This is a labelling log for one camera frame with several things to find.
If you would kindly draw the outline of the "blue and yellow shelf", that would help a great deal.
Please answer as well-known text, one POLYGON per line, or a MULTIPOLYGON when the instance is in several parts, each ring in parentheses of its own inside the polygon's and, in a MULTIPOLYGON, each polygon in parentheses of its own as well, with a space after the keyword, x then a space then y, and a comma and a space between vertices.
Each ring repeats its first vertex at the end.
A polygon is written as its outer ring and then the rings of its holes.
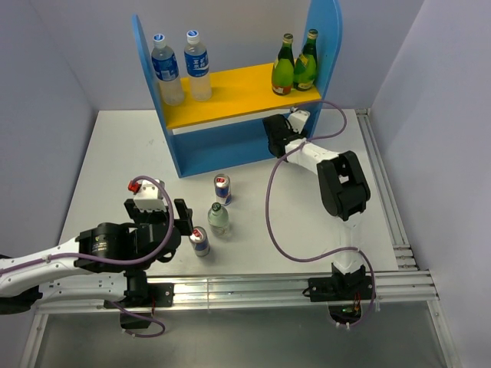
POLYGON ((313 134, 321 109, 319 100, 328 92, 341 49, 343 19, 339 2, 311 2, 305 27, 319 32, 318 76, 310 90, 293 90, 286 96, 274 94, 272 65, 258 64, 213 73, 213 95, 206 102, 186 97, 180 105, 168 106, 160 96, 140 19, 133 15, 133 35, 143 75, 178 176, 271 158, 262 120, 287 114, 293 106, 310 112, 306 130, 313 134))

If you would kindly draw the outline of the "Pocari Sweat bottle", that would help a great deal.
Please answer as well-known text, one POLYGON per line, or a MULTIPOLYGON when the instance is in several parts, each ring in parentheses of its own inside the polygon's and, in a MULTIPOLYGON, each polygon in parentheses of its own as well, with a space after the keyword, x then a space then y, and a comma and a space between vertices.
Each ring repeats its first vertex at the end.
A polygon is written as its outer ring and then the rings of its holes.
POLYGON ((151 60, 163 102, 170 106, 180 105, 184 101, 185 95, 176 55, 161 33, 153 36, 151 60))
POLYGON ((200 34, 197 30, 189 30, 186 33, 186 40, 184 57, 191 95, 196 101, 209 100, 213 92, 209 75, 207 48, 201 42, 200 34))

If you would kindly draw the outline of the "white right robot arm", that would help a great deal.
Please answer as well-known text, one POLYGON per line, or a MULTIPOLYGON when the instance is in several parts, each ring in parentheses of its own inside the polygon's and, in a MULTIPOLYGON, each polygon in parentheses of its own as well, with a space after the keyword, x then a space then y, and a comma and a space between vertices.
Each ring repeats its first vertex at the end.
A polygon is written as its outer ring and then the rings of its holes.
POLYGON ((269 152, 278 161, 296 164, 317 176, 321 203, 332 217, 342 221, 342 246, 330 251, 331 275, 311 278, 304 295, 312 302, 353 301, 374 296, 374 281, 367 257, 351 244, 354 217, 367 208, 371 191, 357 155, 352 151, 336 153, 307 138, 304 125, 308 113, 302 110, 288 117, 276 114, 262 120, 269 152))

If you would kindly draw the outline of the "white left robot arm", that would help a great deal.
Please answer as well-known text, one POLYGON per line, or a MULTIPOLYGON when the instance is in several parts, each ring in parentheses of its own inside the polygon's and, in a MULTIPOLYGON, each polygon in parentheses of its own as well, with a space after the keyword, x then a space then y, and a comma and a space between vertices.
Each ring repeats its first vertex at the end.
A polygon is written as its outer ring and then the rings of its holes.
POLYGON ((147 269, 171 261, 181 239, 193 230, 193 211, 175 199, 176 219, 161 200, 143 209, 124 203, 129 222, 103 222, 46 251, 1 257, 1 313, 21 314, 55 301, 102 300, 125 307, 151 301, 147 269))

